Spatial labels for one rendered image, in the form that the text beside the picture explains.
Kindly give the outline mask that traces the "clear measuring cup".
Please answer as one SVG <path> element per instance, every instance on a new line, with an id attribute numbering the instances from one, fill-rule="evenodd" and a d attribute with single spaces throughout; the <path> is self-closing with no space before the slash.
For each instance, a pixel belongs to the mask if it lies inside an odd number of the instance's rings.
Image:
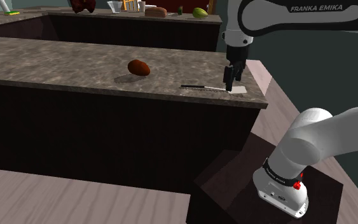
<path id="1" fill-rule="evenodd" d="M 112 13 L 117 14 L 121 12 L 122 1 L 108 1 L 108 6 L 110 7 Z"/>

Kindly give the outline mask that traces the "dark red lumpy object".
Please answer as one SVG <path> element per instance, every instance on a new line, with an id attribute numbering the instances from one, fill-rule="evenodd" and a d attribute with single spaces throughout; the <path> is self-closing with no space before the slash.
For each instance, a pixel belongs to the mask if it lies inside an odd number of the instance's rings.
<path id="1" fill-rule="evenodd" d="M 95 10 L 96 0 L 70 0 L 73 12 L 79 13 L 83 10 L 88 10 L 93 13 Z"/>

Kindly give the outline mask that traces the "red-brown potato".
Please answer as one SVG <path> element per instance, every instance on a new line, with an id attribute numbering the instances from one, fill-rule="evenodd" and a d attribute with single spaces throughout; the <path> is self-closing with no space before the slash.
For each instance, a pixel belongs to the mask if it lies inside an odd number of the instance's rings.
<path id="1" fill-rule="evenodd" d="M 150 74 L 150 68 L 148 65 L 140 60 L 132 60 L 128 63 L 128 70 L 130 73 L 137 76 L 148 76 Z"/>

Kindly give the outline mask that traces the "black handled white knife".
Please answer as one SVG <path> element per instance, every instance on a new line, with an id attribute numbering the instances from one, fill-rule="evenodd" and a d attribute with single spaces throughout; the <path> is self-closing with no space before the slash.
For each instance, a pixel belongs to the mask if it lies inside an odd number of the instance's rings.
<path id="1" fill-rule="evenodd" d="M 207 88 L 207 89 L 211 89 L 211 90 L 221 90 L 224 92 L 228 92 L 229 94 L 246 94 L 247 93 L 247 89 L 244 86 L 232 87 L 231 90 L 226 90 L 225 88 L 202 86 L 202 85 L 181 85 L 181 88 Z"/>

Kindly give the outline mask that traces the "dark robot stand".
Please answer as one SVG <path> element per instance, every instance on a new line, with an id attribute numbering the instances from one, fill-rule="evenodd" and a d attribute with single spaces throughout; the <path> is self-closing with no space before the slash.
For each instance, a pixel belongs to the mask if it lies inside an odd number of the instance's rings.
<path id="1" fill-rule="evenodd" d="M 304 170 L 309 205 L 302 218 L 259 197 L 252 175 L 273 149 L 250 134 L 242 151 L 222 151 L 195 180 L 187 224 L 338 224 L 343 185 L 313 167 Z"/>

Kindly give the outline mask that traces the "dark back counter cabinet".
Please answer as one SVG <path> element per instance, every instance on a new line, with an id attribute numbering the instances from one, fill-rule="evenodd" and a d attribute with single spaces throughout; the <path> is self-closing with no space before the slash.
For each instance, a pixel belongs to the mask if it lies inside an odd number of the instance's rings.
<path id="1" fill-rule="evenodd" d="M 222 21 L 48 12 L 0 24 L 0 37 L 213 52 Z"/>

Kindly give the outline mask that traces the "green oval fruit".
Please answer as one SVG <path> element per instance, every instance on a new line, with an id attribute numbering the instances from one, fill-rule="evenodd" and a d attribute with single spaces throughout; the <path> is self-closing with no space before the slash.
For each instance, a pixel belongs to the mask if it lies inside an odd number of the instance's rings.
<path id="1" fill-rule="evenodd" d="M 202 8 L 194 8 L 192 15 L 194 18 L 205 18 L 207 17 L 209 14 Z"/>

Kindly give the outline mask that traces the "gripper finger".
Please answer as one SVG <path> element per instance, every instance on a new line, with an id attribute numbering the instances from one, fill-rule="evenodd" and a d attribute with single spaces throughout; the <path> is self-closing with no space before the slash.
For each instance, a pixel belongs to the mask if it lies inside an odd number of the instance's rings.
<path id="1" fill-rule="evenodd" d="M 240 81 L 242 79 L 242 73 L 245 68 L 244 61 L 238 61 L 235 63 L 235 80 Z"/>
<path id="2" fill-rule="evenodd" d="M 226 86 L 226 91 L 232 91 L 233 81 L 235 79 L 236 73 L 233 66 L 226 66 L 224 68 L 223 82 Z"/>

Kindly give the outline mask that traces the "brown bread loaf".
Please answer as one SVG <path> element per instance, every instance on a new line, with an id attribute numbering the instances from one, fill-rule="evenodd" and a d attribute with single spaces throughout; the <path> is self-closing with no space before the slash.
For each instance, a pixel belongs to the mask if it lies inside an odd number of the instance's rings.
<path id="1" fill-rule="evenodd" d="M 167 16 L 167 10 L 162 7 L 150 7 L 145 9 L 146 17 L 160 17 L 165 18 Z"/>

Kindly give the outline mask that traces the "dark kitchen island cabinet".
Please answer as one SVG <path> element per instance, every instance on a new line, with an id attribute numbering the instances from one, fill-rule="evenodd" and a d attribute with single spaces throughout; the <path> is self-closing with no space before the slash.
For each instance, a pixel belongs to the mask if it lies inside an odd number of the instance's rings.
<path id="1" fill-rule="evenodd" d="M 243 108 L 0 85 L 0 169 L 189 193 L 259 115 Z"/>

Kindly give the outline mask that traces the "yellow wooden chair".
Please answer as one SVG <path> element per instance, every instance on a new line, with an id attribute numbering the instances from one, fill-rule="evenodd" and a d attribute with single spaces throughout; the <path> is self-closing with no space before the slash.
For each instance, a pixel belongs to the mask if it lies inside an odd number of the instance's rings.
<path id="1" fill-rule="evenodd" d="M 137 11 L 136 0 L 122 0 L 124 11 Z"/>

